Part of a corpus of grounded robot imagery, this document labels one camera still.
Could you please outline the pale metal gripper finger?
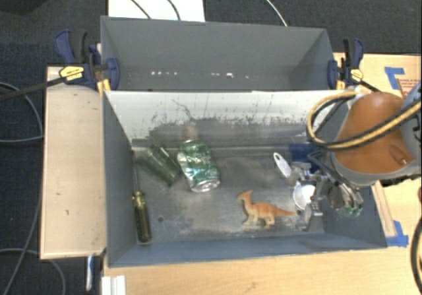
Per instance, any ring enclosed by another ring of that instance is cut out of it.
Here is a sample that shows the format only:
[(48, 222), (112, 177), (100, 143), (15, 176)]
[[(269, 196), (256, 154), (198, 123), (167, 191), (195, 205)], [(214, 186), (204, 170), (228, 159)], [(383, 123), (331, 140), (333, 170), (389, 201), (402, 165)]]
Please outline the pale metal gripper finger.
[(297, 228), (303, 232), (320, 232), (323, 229), (323, 212), (317, 201), (306, 205), (303, 211), (298, 212)]
[(293, 162), (291, 165), (291, 174), (289, 177), (289, 184), (296, 185), (313, 183), (317, 181), (317, 176), (311, 173), (311, 164), (308, 162)]

